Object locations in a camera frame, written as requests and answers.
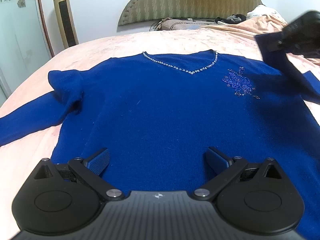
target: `beaded neckline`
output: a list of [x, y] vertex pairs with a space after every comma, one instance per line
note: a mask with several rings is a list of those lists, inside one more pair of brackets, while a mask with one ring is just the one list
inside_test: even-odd
[[185, 73], [188, 73], [188, 74], [190, 74], [190, 75], [193, 75], [193, 74], [198, 73], [198, 72], [200, 72], [200, 71], [204, 71], [204, 70], [206, 70], [206, 69], [208, 69], [208, 68], [211, 68], [211, 67], [217, 62], [217, 60], [218, 60], [218, 52], [215, 52], [215, 53], [216, 53], [216, 57], [215, 57], [214, 61], [213, 61], [210, 65], [207, 65], [207, 66], [205, 66], [205, 67], [203, 67], [203, 68], [200, 68], [200, 69], [197, 69], [197, 70], [194, 70], [194, 71], [190, 71], [190, 70], [187, 70], [187, 69], [184, 69], [184, 68], [179, 68], [179, 67], [176, 67], [176, 66], [173, 66], [173, 65], [164, 63], [164, 62], [162, 62], [162, 61], [155, 60], [155, 59], [149, 57], [149, 56], [146, 54], [145, 51], [143, 52], [143, 55], [144, 55], [147, 59], [149, 59], [149, 60], [151, 60], [151, 61], [153, 61], [153, 62], [156, 62], [156, 63], [162, 64], [162, 65], [164, 65], [164, 66], [171, 67], [171, 68], [174, 68], [174, 69], [176, 69], [176, 70], [183, 71], [183, 72], [185, 72]]

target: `flower applique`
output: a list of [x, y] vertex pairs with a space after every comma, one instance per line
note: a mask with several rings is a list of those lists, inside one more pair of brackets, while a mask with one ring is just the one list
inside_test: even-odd
[[238, 73], [232, 69], [228, 69], [228, 71], [229, 76], [225, 76], [222, 81], [227, 83], [228, 87], [235, 89], [237, 97], [251, 95], [255, 99], [260, 99], [260, 97], [252, 94], [256, 89], [252, 87], [250, 79], [243, 76], [244, 67], [240, 67]]

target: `pink bed sheet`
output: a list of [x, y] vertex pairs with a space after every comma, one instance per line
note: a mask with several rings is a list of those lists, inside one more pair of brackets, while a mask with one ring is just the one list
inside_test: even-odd
[[[33, 73], [0, 108], [0, 117], [23, 104], [49, 92], [47, 75], [50, 70], [88, 70], [110, 57], [126, 57], [147, 51], [149, 54], [189, 54], [214, 49], [219, 53], [240, 55], [262, 60], [254, 41], [261, 33], [280, 31], [285, 22], [262, 16], [238, 25], [211, 26], [198, 30], [159, 31], [108, 37], [83, 43], [64, 50]], [[288, 54], [290, 61], [302, 73], [311, 70], [320, 80], [319, 62]], [[320, 123], [320, 106], [306, 102]], [[0, 240], [14, 236], [18, 227], [11, 213], [11, 203], [30, 172], [41, 158], [51, 157], [58, 141], [60, 125], [50, 127], [0, 148]]]

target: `green striped headboard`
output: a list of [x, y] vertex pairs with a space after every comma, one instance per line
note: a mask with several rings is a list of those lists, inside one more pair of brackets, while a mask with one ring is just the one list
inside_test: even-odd
[[171, 18], [226, 18], [252, 11], [261, 0], [131, 0], [124, 8], [118, 26]]

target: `gold tower fan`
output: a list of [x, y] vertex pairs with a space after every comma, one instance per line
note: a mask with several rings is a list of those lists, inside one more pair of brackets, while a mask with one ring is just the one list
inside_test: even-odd
[[79, 44], [69, 0], [53, 0], [60, 34], [65, 49]]

